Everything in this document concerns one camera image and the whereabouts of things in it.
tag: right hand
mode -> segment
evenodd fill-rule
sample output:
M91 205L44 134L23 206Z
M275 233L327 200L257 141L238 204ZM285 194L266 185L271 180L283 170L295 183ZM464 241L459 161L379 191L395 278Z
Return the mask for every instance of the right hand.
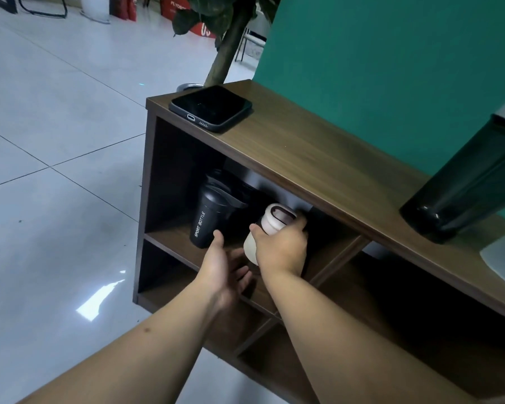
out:
M307 234L303 232L307 219L298 214L296 220L274 235L266 234L258 225L249 229L256 242L256 261L262 278L279 273L301 276L307 256Z

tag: green wall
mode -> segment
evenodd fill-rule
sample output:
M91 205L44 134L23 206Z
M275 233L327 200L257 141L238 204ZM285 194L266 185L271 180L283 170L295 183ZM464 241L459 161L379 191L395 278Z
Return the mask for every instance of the green wall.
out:
M282 0L254 79L433 174L505 101L505 0Z

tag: left hand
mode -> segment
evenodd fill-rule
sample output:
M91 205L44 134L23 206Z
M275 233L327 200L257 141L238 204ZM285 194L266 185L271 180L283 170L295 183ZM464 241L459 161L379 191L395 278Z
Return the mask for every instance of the left hand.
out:
M246 265L240 267L243 248L225 251L224 237L218 229L213 237L195 280L213 293L218 309L227 309L237 302L253 274Z

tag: forearm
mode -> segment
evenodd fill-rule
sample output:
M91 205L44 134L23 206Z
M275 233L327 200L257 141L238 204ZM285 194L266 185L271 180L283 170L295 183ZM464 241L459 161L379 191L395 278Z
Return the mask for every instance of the forearm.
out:
M322 404L476 402L303 279L264 281Z
M216 316L214 296L193 281L134 329L23 403L174 403Z

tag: floor tile grout line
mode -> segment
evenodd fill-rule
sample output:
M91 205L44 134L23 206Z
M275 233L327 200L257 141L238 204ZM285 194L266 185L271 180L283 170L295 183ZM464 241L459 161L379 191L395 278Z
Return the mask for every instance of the floor tile grout line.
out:
M12 141L10 141L10 140L6 139L4 136L0 135L0 137L1 137L2 139L4 139L6 142L11 143L11 144L12 144L13 146L15 146L17 149L20 149L20 150L24 151L27 155L32 156L32 157L33 157L34 159L36 159L38 162L42 162L42 161L41 161L40 159L38 159L36 156L34 156L34 155L33 155L33 154L31 154L31 153L28 153L28 152L27 152L26 150L24 150L22 147L20 147L20 146L16 145L14 142L12 142ZM47 163L45 163L45 162L42 162L42 163L43 163L45 166L50 167Z
M111 206L112 208L115 208L116 210L120 211L123 215L126 215L126 216L127 216L127 217L129 217L131 220L133 220L133 221L135 221L135 222L138 222L137 220L135 220L135 219L134 219L133 217L131 217L130 215L128 215L128 214L126 214L126 213L124 213L122 210L120 210L119 208L117 208L117 207L113 206L113 205L112 205L111 203L109 203L108 201L103 200L103 199L102 199L101 197L99 197L97 194L94 194L93 192L91 192L90 190L88 190L86 187L81 186L81 185L80 185L79 183L77 183L76 181L71 180L69 177L67 177L67 176L66 176L66 175L64 175L63 173L60 173L58 170L53 169L52 167L49 167L49 169L52 169L52 170L54 170L56 173L60 174L61 176L64 176L64 177L65 177L66 179L68 179L70 182L77 184L80 188L82 188L83 190L86 190L88 193L90 193L90 194L92 194L92 195L96 196L97 198L99 198L101 201L103 201L103 202L107 203L107 204L108 204L109 206Z
M47 170L47 169L51 169L51 167L50 167L50 166L43 167L42 169L39 169L39 170L33 171L33 172L31 172L31 173L27 173L27 174L25 174L25 175L15 177L14 179L8 180L8 181L3 182L3 183L0 183L0 186L1 186L2 184L6 184L6 183L12 182L12 181L14 181L14 180L18 180L18 179L20 179L20 178L22 178L22 177L26 177L26 176L29 176L29 175L32 175L32 174L34 174L34 173L38 173L38 172L40 172L40 171Z
M111 146L114 146L114 145L117 145L117 144L123 143L123 142L127 142L128 140L134 139L135 137L139 137L139 136L142 136L142 135L145 135L145 134L146 134L146 133L141 133L140 135L136 135L136 136L133 136L133 137L128 137L127 139L123 139L123 140L121 140L121 141L119 141L119 142L109 144L108 146L104 146L104 147L102 147L102 148L92 150L91 152L84 153L83 155L78 155L78 156L76 156L76 157L72 157L72 158L70 158L70 159L68 159L68 160L64 160L63 162L59 162L59 163L53 164L52 166L49 166L49 167L59 166L60 164L70 162L71 160L78 159L79 157L83 157L83 156L85 156L85 155L91 155L92 153L95 153L95 152L97 152L97 151L99 151L99 150L106 149L106 148L109 148L109 147L111 147Z
M93 80L98 81L99 83L101 83L101 85L105 85L106 87L108 87L109 89L112 89L112 90L113 90L114 92L116 92L117 94L120 94L120 95L122 95L123 97L126 97L126 98L127 98L127 99L129 99L130 101L135 102L137 105L142 106L142 107L144 108L144 105L142 105L142 104L138 103L137 101L135 101L135 100L131 99L130 97L128 97L128 96L126 96L126 95L122 94L121 92L117 91L117 90L116 90L116 89L114 89L113 87L108 86L106 83L104 83L104 82L100 81L99 79L97 79L97 78L93 77L92 75L87 74L87 73L86 73L86 72L84 72L82 69L80 69L80 68L78 68L78 67L74 66L72 63L67 62L65 59L63 59L63 58L59 57L58 55L56 55L56 54L54 54L54 53L50 52L49 50L45 49L45 48L44 48L44 47L42 47L41 45L39 45L39 44L35 43L34 41L30 40L30 38L25 37L25 36L24 36L24 34L21 34L21 33L17 32L17 30L16 30L16 29L14 29L14 28L10 27L10 30L12 30L14 33L16 33L17 35L19 35L19 37L21 37L21 38L23 38L23 39L27 40L28 42L31 42L31 43L32 43L33 45L35 45L36 47L41 48L41 49L42 49L43 51L45 51L46 53L51 54L52 56L54 56L55 58L58 58L58 59L59 59L60 61L62 61L62 62L65 62L65 63L66 63L67 65L69 65L70 67L75 68L76 70L78 70L79 72L82 72L83 74L85 74L85 75L89 76L89 77L90 77L90 78L92 78Z

